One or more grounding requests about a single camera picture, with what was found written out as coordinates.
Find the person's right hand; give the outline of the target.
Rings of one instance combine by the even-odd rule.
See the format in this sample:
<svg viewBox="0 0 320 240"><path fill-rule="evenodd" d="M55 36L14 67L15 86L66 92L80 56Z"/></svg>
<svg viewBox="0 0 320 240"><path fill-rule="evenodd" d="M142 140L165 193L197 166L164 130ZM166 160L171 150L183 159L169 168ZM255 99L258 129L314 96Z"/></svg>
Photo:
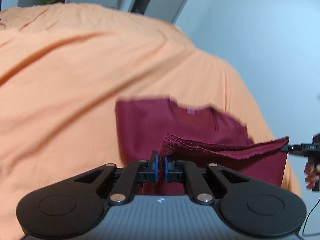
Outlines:
<svg viewBox="0 0 320 240"><path fill-rule="evenodd" d="M313 189L319 181L319 165L315 166L312 162L307 162L304 174L306 175L306 188L309 190Z"/></svg>

